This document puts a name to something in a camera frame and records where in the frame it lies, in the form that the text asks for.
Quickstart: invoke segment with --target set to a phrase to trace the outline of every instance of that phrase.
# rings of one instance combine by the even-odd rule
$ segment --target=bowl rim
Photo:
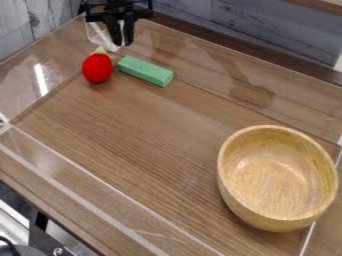
[[[258,211],[253,210],[246,204],[245,202],[241,202],[238,200],[238,198],[234,196],[234,194],[230,191],[230,188],[226,184],[226,181],[224,179],[224,173],[225,173],[225,169],[224,169],[224,154],[225,154],[225,150],[229,146],[229,144],[233,142],[233,140],[236,140],[242,134],[256,131],[256,130],[261,130],[261,129],[274,129],[274,130],[281,130],[281,131],[286,131],[290,132],[293,134],[296,134],[297,136],[300,136],[303,139],[305,139],[307,141],[309,141],[309,143],[319,148],[319,150],[323,152],[324,154],[324,158],[328,160],[329,166],[331,166],[331,170],[332,170],[332,175],[333,175],[333,186],[332,186],[332,193],[328,197],[328,199],[324,201],[324,203],[312,211],[301,213],[299,215],[294,216],[281,216],[277,214],[262,214]],[[237,131],[225,141],[221,150],[220,150],[220,157],[218,157],[218,175],[220,175],[220,179],[221,182],[225,186],[225,189],[229,191],[230,195],[234,197],[234,199],[237,200],[237,202],[248,209],[250,210],[253,213],[258,214],[260,216],[264,216],[269,219],[273,220],[282,220],[282,221],[300,221],[300,220],[305,220],[305,219],[311,219],[316,216],[320,216],[327,209],[329,208],[329,206],[332,205],[336,197],[337,197],[337,193],[339,193],[339,172],[337,172],[337,167],[336,164],[333,162],[333,159],[329,155],[329,153],[327,152],[325,148],[321,146],[321,144],[312,138],[309,137],[307,134],[304,134],[303,132],[300,132],[299,130],[294,130],[292,128],[284,127],[284,126],[278,126],[278,125],[256,125],[256,126],[250,126],[248,128],[244,128],[242,130]]]

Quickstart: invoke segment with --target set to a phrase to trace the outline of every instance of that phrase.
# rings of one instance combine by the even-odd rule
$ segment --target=black cable
[[[0,241],[3,241],[3,242],[7,243],[7,245],[9,245],[9,247],[10,247],[10,250],[11,250],[11,252],[13,252],[13,255],[14,255],[14,256],[21,256],[21,254],[19,254],[19,252],[18,252],[18,250],[17,250],[17,247],[15,247],[15,245],[13,244],[13,242],[11,242],[6,237],[3,237],[3,236],[0,236]]]

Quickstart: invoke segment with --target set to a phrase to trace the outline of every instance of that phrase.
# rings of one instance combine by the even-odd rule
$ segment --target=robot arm
[[[137,3],[148,3],[148,9]],[[93,12],[95,6],[103,6],[103,12]],[[105,22],[113,42],[118,46],[133,44],[137,20],[150,18],[154,14],[153,0],[83,0],[83,8],[86,21]]]

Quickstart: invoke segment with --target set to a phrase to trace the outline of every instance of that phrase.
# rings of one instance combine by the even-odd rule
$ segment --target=green block
[[[122,72],[157,84],[161,87],[166,87],[176,77],[172,70],[129,55],[126,55],[119,61],[118,68]]]

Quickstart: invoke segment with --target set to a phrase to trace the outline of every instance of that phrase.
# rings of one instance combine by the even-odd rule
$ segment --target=wooden bowl
[[[273,232],[309,226],[339,190],[337,170],[323,146],[301,132],[272,125],[246,128],[228,139],[218,183],[233,212]]]

